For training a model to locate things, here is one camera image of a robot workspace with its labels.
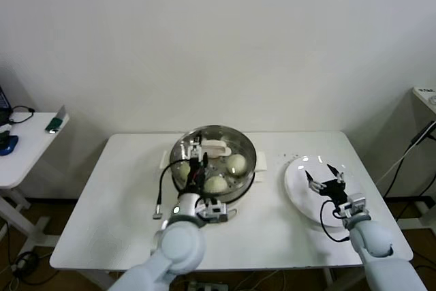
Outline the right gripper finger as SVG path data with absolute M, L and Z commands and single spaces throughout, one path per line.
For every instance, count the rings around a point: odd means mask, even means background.
M 330 164 L 327 165 L 328 169 L 331 171 L 331 173 L 336 177 L 337 183 L 344 183 L 344 173 L 337 170 L 334 166 L 331 166 Z
M 322 190 L 322 184 L 315 181 L 313 177 L 310 175 L 310 173 L 306 170 L 305 170 L 305 174 L 306 174 L 309 188 L 312 189 L 314 192 L 320 192 Z

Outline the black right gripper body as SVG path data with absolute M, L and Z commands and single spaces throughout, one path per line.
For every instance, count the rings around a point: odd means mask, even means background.
M 345 183 L 339 183 L 337 180 L 330 180 L 322 183 L 320 189 L 321 196 L 329 197 L 334 204 L 345 204 L 347 194 L 345 193 Z

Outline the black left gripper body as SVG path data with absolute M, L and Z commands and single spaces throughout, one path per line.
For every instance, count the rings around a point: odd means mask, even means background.
M 203 194 L 207 167 L 203 168 L 200 160 L 190 159 L 189 168 L 185 191 L 187 193 Z

